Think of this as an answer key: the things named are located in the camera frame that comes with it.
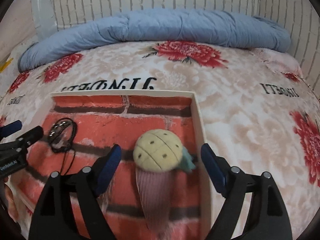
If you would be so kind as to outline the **person left hand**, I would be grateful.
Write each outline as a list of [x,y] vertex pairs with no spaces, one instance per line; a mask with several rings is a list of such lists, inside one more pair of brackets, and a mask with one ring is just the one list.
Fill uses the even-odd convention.
[[13,197],[13,193],[12,190],[10,189],[10,187],[8,187],[7,182],[8,182],[8,177],[4,178],[4,194],[5,194],[5,198],[8,202],[7,204],[7,210],[8,210],[8,214],[9,216],[13,219],[14,222],[17,222],[18,220],[18,211],[14,202],[14,197]]

